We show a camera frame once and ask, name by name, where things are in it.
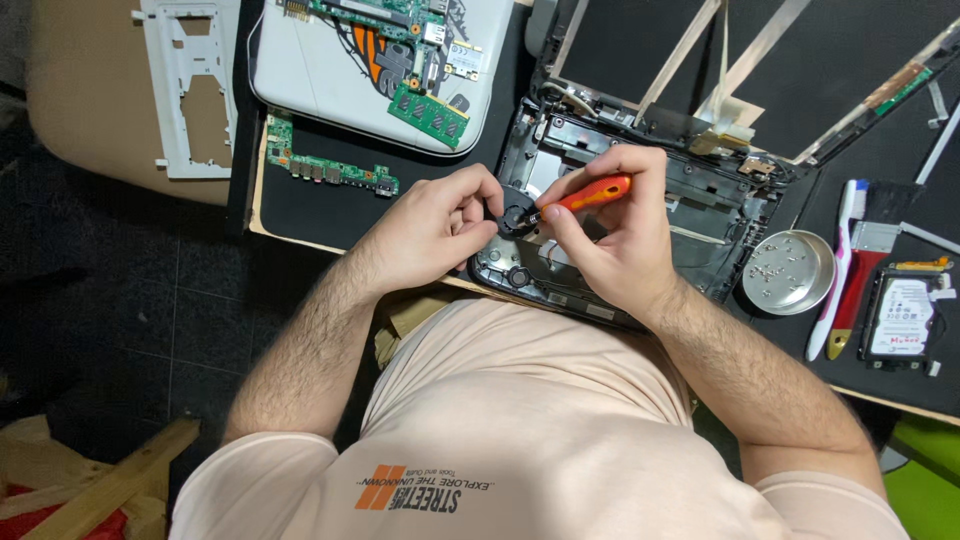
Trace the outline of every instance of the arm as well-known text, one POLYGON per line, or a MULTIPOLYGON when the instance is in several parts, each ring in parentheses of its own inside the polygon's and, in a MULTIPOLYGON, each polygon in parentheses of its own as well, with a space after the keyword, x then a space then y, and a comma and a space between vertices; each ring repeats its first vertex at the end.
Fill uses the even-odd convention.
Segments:
POLYGON ((611 148, 558 180, 537 205, 546 207, 612 171, 635 175, 630 196, 596 215, 608 236, 594 244, 559 205, 547 207, 545 217, 593 290, 660 338, 697 396, 736 435, 744 479, 756 484, 785 471, 831 473, 883 497, 871 444, 832 391, 674 271, 662 150, 611 148))
POLYGON ((420 181, 337 261, 260 360, 233 402, 224 442, 260 431, 331 438, 356 375, 373 308, 386 293, 435 281, 496 234, 483 199, 503 191, 482 165, 420 181))

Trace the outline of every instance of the peach t-shirt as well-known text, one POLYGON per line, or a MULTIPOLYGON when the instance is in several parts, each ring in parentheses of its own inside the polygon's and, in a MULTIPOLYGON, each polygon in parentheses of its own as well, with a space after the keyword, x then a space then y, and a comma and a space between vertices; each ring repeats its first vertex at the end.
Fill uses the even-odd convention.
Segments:
POLYGON ((850 480, 735 479, 688 404, 655 340, 455 302, 400 343, 357 443, 226 445, 183 486, 170 537, 907 538, 850 480))

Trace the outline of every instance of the white laptop lid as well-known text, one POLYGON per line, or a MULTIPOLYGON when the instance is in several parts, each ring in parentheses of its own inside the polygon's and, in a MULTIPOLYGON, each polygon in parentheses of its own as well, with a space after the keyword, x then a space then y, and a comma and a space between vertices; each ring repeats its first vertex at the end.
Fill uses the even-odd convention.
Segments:
POLYGON ((444 73, 441 66, 437 97, 470 117, 456 149, 387 112, 396 86, 410 76, 414 52, 362 25, 318 16, 299 20, 284 16, 276 0, 265 0, 253 89, 263 101, 287 110, 428 154, 461 155, 483 131, 513 5, 514 0, 449 1, 448 33, 483 50, 477 81, 444 73))

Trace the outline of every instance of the screwdriver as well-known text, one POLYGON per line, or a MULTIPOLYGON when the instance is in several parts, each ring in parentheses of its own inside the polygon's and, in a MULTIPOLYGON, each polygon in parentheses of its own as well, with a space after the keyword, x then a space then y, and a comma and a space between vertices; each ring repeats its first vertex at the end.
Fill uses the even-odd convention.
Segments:
MULTIPOLYGON (((634 175, 630 173, 613 174, 600 180, 595 180, 580 191, 572 195, 567 195, 560 201, 551 204, 560 205, 571 212, 606 205, 630 193, 630 187, 633 181, 634 175)), ((532 227, 540 221, 546 221, 541 211, 523 218, 519 226, 521 228, 532 227)))

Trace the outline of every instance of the orange screwdriver handle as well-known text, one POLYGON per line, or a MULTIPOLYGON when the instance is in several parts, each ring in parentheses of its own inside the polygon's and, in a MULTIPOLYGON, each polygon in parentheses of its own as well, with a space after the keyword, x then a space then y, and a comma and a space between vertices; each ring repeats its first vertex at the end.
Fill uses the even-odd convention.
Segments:
POLYGON ((630 173, 617 173, 606 178, 591 182, 587 187, 580 191, 563 197, 556 205, 560 205, 577 212, 582 209, 606 205, 630 193, 631 184, 634 181, 634 175, 630 173))

